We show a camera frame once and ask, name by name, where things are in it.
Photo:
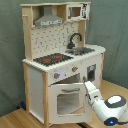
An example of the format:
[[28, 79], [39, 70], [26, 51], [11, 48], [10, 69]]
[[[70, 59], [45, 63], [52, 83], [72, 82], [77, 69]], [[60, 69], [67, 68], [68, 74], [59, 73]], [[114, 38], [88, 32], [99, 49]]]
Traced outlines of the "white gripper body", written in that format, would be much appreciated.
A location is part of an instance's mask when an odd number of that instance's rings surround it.
[[93, 104], [96, 100], [102, 98], [101, 92], [90, 81], [85, 82], [84, 86], [87, 90], [87, 96], [90, 104]]

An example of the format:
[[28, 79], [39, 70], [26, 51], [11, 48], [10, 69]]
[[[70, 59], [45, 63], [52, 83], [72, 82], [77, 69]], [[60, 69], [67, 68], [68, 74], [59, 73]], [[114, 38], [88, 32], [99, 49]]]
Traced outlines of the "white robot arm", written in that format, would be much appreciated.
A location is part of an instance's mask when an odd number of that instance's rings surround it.
[[99, 120], [106, 126], [128, 123], [128, 103], [121, 95], [113, 95], [104, 100], [101, 92], [90, 81], [84, 83], [88, 102]]

